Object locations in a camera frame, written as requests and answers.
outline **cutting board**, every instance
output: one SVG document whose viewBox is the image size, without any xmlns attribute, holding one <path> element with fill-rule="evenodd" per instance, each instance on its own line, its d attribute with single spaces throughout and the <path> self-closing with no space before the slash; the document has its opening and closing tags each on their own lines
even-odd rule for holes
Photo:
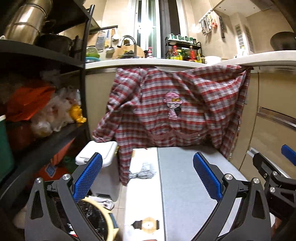
<svg viewBox="0 0 296 241">
<path fill-rule="evenodd" d="M 121 46 L 121 48 L 115 48 L 115 52 L 113 54 L 113 57 L 112 59 L 117 59 L 117 56 L 118 55 L 122 55 L 124 53 L 124 50 L 127 50 L 127 51 L 130 51 L 130 50 L 134 50 L 134 45 L 130 45 L 130 46 L 127 46 L 127 45 L 123 45 Z M 137 56 L 139 58 L 145 58 L 145 53 L 144 51 L 141 49 L 140 46 L 137 45 Z"/>
</svg>

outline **faucet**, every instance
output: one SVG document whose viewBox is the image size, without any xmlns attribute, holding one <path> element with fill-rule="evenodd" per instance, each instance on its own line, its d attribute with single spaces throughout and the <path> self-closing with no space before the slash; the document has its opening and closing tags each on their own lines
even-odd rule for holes
<svg viewBox="0 0 296 241">
<path fill-rule="evenodd" d="M 133 41 L 133 46 L 134 46 L 134 51 L 133 51 L 133 53 L 134 53 L 134 58 L 136 58 L 136 57 L 137 57 L 137 44 L 136 44 L 135 39 L 134 39 L 132 36 L 124 35 L 124 36 L 121 38 L 121 40 L 119 41 L 119 43 L 118 43 L 118 45 L 117 45 L 117 48 L 121 48 L 122 43 L 123 43 L 123 41 L 124 41 L 126 38 L 129 38 L 129 39 L 131 39 L 131 40 Z"/>
</svg>

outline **cooking pot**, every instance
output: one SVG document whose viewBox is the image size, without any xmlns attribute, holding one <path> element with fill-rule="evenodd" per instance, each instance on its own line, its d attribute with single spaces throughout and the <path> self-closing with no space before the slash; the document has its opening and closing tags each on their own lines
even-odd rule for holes
<svg viewBox="0 0 296 241">
<path fill-rule="evenodd" d="M 6 27 L 4 33 L 6 39 L 33 44 L 40 35 L 47 14 L 51 10 L 52 0 L 29 1 L 33 2 L 33 4 L 21 6 Z M 46 11 L 37 5 L 37 3 L 43 3 L 43 7 Z"/>
<path fill-rule="evenodd" d="M 270 45 L 275 51 L 296 50 L 296 34 L 293 32 L 279 32 L 271 37 Z"/>
<path fill-rule="evenodd" d="M 34 4 L 41 7 L 45 12 L 46 17 L 48 17 L 53 6 L 52 0 L 28 0 L 26 4 Z"/>
<path fill-rule="evenodd" d="M 83 39 L 80 39 L 78 35 L 72 40 L 71 57 L 81 60 L 82 43 Z"/>
<path fill-rule="evenodd" d="M 70 54 L 72 40 L 66 36 L 57 34 L 44 34 L 40 36 L 36 45 L 42 48 L 50 49 L 65 55 Z"/>
</svg>

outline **black shelving unit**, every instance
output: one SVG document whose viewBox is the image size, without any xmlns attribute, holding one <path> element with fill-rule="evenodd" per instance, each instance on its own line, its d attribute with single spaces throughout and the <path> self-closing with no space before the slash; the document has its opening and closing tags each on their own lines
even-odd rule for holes
<svg viewBox="0 0 296 241">
<path fill-rule="evenodd" d="M 91 19 L 90 12 L 82 6 L 79 0 L 53 0 L 53 8 L 48 20 L 54 20 L 54 26 L 45 33 L 58 34 L 66 29 L 85 23 Z"/>
<path fill-rule="evenodd" d="M 0 40 L 0 71 L 39 77 L 40 70 L 60 69 L 61 74 L 84 68 L 84 61 L 36 45 Z"/>
<path fill-rule="evenodd" d="M 80 71 L 80 94 L 84 117 L 87 117 L 85 97 L 85 55 L 87 38 L 90 31 L 94 5 L 89 9 L 82 6 L 79 0 L 53 0 L 53 9 L 48 20 L 54 19 L 56 24 L 51 33 L 59 33 L 78 24 L 85 23 L 81 59 L 63 55 L 35 45 L 0 40 L 0 71 L 13 71 L 29 77 L 38 76 L 42 70 L 59 69 L 60 73 Z M 0 206 L 9 209 L 17 196 L 25 188 L 32 174 L 58 153 L 74 137 L 84 134 L 85 142 L 90 141 L 88 123 L 69 124 L 60 132 L 38 139 L 21 153 L 15 155 L 14 170 L 0 183 Z"/>
<path fill-rule="evenodd" d="M 87 123 L 69 124 L 52 135 L 38 139 L 20 153 L 17 153 L 16 167 L 2 182 L 0 188 L 0 206 L 9 209 L 13 201 L 32 178 L 49 160 L 73 138 L 88 131 Z"/>
<path fill-rule="evenodd" d="M 168 47 L 173 47 L 174 45 L 176 45 L 177 47 L 180 48 L 189 48 L 190 46 L 192 46 L 193 49 L 196 49 L 197 51 L 200 50 L 200 55 L 202 55 L 202 46 L 200 42 L 197 42 L 197 44 L 191 44 L 189 42 L 185 42 L 185 41 L 180 41 L 177 39 L 168 39 L 168 37 L 165 38 L 165 42 L 166 42 L 166 52 L 168 52 Z"/>
</svg>

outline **red and white checkered shirt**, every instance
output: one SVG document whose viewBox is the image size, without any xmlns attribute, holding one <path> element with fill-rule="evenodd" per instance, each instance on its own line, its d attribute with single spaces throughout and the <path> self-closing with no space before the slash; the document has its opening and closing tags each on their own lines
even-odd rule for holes
<svg viewBox="0 0 296 241">
<path fill-rule="evenodd" d="M 190 146 L 208 140 L 229 158 L 250 70 L 236 65 L 183 72 L 118 68 L 107 113 L 93 136 L 96 142 L 117 141 L 122 183 L 128 181 L 134 148 Z"/>
</svg>

